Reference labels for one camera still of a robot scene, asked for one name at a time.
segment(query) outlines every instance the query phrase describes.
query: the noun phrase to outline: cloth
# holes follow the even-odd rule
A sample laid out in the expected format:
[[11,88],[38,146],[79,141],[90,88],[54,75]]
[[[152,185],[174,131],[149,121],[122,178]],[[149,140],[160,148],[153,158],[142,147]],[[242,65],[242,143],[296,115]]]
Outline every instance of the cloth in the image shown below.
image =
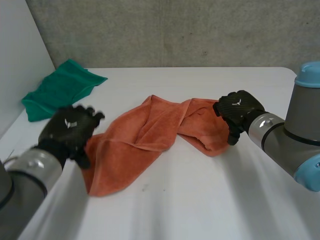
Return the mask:
[[174,103],[152,95],[119,116],[86,145],[91,167],[82,174],[89,195],[104,196],[129,186],[174,144],[177,134],[208,156],[223,153],[229,129],[216,116],[215,102],[193,98]]
[[37,90],[23,99],[29,122],[50,118],[58,108],[72,105],[90,95],[106,77],[95,75],[69,59],[46,76]]

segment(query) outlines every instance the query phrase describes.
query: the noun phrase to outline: orange towel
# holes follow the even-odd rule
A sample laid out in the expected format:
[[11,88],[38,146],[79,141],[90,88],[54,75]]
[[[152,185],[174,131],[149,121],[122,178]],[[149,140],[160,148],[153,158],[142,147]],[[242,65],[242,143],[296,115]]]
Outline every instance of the orange towel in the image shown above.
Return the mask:
[[119,116],[87,143],[91,168],[82,174],[89,195],[104,196],[129,186],[174,144],[177,134],[208,156],[223,153],[229,129],[215,115],[215,102],[193,98],[174,103],[152,95]]

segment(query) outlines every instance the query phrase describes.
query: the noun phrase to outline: green towel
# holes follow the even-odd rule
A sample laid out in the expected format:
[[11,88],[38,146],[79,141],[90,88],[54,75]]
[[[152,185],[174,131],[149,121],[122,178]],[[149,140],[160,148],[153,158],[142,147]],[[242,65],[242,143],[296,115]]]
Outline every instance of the green towel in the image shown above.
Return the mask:
[[37,90],[23,99],[29,122],[50,118],[58,108],[88,96],[106,77],[95,75],[69,59],[46,76]]

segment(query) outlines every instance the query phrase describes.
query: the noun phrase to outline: light blue cap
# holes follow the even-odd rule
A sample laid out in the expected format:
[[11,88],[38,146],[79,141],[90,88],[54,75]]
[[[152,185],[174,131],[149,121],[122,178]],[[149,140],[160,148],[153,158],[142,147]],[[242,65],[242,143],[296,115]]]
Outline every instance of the light blue cap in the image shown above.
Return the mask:
[[320,61],[302,64],[294,83],[305,88],[320,88]]
[[299,184],[313,192],[320,191],[320,154],[302,163],[293,176]]

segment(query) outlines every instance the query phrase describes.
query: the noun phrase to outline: white table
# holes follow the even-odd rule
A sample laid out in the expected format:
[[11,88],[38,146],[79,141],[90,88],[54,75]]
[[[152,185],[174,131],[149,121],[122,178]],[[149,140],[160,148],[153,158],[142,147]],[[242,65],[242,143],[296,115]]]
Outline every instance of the white table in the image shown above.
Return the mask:
[[[89,70],[109,78],[80,101],[105,113],[97,133],[152,94],[182,102],[245,89],[285,118],[296,76],[281,67]],[[36,144],[46,122],[29,123],[23,112],[0,140],[0,158]],[[105,197],[88,197],[81,172],[68,162],[20,239],[313,240],[319,223],[320,195],[297,184],[245,133],[213,158],[178,136],[133,184]]]

